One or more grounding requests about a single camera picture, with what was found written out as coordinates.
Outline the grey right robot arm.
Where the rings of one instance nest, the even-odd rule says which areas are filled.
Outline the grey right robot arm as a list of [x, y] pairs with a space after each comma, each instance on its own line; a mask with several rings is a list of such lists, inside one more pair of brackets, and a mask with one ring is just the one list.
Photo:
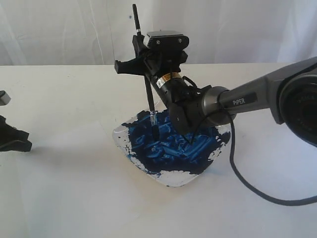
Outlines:
[[199, 88], [180, 76], [187, 59], [184, 35], [133, 37], [135, 57], [114, 63], [118, 74], [141, 75], [168, 109], [176, 131], [185, 135], [200, 127], [228, 124], [237, 114], [270, 109], [277, 124], [286, 124], [300, 139], [317, 143], [317, 59], [296, 62], [234, 89]]

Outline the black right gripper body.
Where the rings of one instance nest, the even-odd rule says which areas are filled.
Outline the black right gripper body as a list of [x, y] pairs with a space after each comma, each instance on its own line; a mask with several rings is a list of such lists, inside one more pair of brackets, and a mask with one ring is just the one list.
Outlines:
[[144, 54], [146, 76], [168, 109], [170, 121], [178, 134], [193, 133], [203, 118], [200, 102], [205, 88], [190, 78], [180, 76], [180, 65], [188, 55], [184, 51]]

